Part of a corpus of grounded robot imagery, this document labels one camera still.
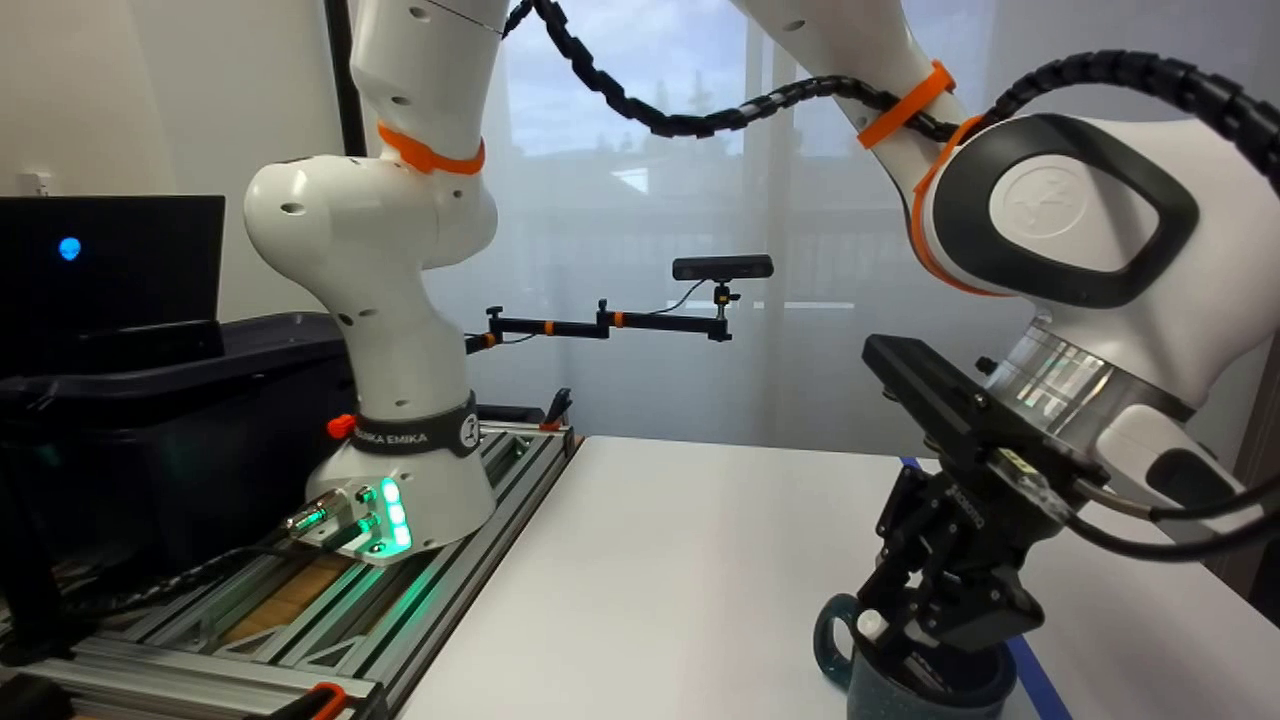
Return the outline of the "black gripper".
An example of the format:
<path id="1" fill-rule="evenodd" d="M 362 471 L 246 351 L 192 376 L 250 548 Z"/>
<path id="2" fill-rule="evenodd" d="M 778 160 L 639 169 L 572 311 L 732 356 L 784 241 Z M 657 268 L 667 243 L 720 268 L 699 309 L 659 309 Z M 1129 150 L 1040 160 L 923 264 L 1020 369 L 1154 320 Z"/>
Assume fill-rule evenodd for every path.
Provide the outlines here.
<path id="1" fill-rule="evenodd" d="M 961 484 L 904 459 L 876 521 L 880 561 L 856 593 L 856 637 L 872 648 L 937 637 L 1023 637 L 1043 622 L 1020 584 L 1027 553 L 1057 525 L 1005 484 Z"/>

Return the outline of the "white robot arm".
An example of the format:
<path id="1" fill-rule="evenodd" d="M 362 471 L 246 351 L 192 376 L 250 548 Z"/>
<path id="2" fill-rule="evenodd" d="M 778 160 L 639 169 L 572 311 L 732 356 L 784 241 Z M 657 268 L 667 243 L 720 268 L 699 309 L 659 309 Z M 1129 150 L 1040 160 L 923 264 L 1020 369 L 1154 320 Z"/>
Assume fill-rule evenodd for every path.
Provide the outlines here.
<path id="1" fill-rule="evenodd" d="M 424 294 L 498 231 L 484 92 L 504 31 L 557 0 L 366 0 L 354 77 L 366 156 L 270 162 L 246 196 L 257 250 L 342 324 L 356 412 L 307 481 L 294 534 L 366 565 L 472 534 L 498 509 L 480 465 L 468 337 Z M 989 379 L 915 340 L 865 356 L 927 432 L 856 595 L 860 653 L 979 653 L 1037 628 L 1017 570 L 1051 531 L 1133 561 L 1203 561 L 1277 531 L 1261 492 L 1189 436 L 1213 379 L 1277 324 L 1277 111 L 1154 51 L 1075 51 L 989 111 L 952 101 L 902 0 L 742 0 L 893 174 L 914 254 L 1037 320 Z"/>

